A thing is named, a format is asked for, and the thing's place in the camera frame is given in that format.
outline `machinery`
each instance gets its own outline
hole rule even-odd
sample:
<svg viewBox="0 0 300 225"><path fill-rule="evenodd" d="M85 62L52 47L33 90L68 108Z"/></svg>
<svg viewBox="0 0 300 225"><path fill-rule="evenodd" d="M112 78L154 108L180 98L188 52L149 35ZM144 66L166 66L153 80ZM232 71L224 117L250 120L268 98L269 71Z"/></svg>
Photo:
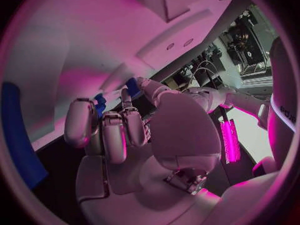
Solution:
<svg viewBox="0 0 300 225"><path fill-rule="evenodd" d="M179 92L161 83L216 45L215 39L252 3L279 37L263 62L243 59L244 77L238 74L234 89L189 87L190 81ZM25 0L7 22L0 44L1 218L56 225L68 222L61 213L67 211L71 224L82 212L83 224L218 225L277 223L297 214L297 9L297 0ZM228 51L256 54L248 32L231 32L235 40ZM221 60L226 54L222 50L215 56ZM247 69L253 69L251 76ZM223 78L238 73L234 65L215 70ZM262 74L272 75L270 101L240 89L247 78L263 83ZM135 78L134 91L130 78ZM150 117L135 105L136 92L155 108ZM231 120L212 120L217 107L254 116L268 132L273 155L251 163L251 176L229 183L220 194L207 189L210 176L222 170L222 160L234 168L243 150ZM67 171L55 178L39 153L61 136L78 153L45 156L57 162L56 172ZM71 167L76 178L69 185ZM238 169L233 173L241 177ZM216 174L214 182L221 183L221 172ZM72 204L56 200L65 194ZM47 204L45 195L54 199Z"/></svg>

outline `cable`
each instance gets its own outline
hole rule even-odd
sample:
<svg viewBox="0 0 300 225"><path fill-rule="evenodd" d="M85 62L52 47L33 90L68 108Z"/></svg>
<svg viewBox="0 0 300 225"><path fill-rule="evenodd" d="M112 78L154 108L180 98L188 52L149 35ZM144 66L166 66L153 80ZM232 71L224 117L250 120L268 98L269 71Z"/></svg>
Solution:
<svg viewBox="0 0 300 225"><path fill-rule="evenodd" d="M216 72L213 72L212 70L210 70L210 69L208 69L208 68L206 68L206 67L200 67L200 65L203 64L203 63L209 63L209 64L212 64ZM208 61L208 60L204 60L204 61L202 61L202 62L200 62L200 63L198 64L196 70L193 72L193 74L192 74L192 76L191 76L191 78L190 78L190 80L189 80L189 82L188 82L188 84L187 84L187 87L189 87L189 85L191 84L193 78L195 78L196 72L199 71L199 70L206 70L206 71L211 72L212 74L214 74L214 75L216 76L216 78L217 78L224 86L229 87L228 85L226 85L226 84L219 78L219 77L220 77L220 74L219 74L218 69L216 68L216 66L215 66L211 61Z"/></svg>

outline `blue object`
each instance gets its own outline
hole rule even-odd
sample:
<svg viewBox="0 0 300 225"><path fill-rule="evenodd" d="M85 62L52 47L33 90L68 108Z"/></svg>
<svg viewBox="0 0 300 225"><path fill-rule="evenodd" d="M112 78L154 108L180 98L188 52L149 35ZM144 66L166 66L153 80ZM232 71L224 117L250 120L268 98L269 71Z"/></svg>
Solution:
<svg viewBox="0 0 300 225"><path fill-rule="evenodd" d="M102 112L106 108L106 99L103 97L102 93L99 93L98 95L95 96L95 99L97 100L98 104L95 105L95 108L98 113L98 118L102 117Z"/></svg>
<svg viewBox="0 0 300 225"><path fill-rule="evenodd" d="M128 88L128 93L129 93L130 97L132 97L132 98L137 97L141 93L141 91L137 85L137 81L134 77L130 78L126 82L126 86Z"/></svg>
<svg viewBox="0 0 300 225"><path fill-rule="evenodd" d="M9 82L2 85L1 115L4 137L11 158L24 182L32 189L48 173L27 135L21 112L20 90Z"/></svg>

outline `pink light bar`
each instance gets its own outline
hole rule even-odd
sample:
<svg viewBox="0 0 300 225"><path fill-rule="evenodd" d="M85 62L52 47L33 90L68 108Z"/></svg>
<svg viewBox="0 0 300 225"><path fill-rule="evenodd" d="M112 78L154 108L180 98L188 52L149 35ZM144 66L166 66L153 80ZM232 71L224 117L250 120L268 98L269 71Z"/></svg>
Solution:
<svg viewBox="0 0 300 225"><path fill-rule="evenodd" d="M241 153L235 122L231 119L220 124L224 140L226 163L237 162L241 158Z"/></svg>

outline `magenta led light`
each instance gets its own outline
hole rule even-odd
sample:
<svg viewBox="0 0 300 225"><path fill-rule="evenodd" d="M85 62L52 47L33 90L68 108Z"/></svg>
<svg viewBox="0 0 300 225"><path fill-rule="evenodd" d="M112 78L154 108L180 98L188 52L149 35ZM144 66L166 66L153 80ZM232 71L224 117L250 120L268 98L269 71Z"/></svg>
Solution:
<svg viewBox="0 0 300 225"><path fill-rule="evenodd" d="M223 134L226 163L239 161L241 158L238 134L233 119L221 122Z"/></svg>

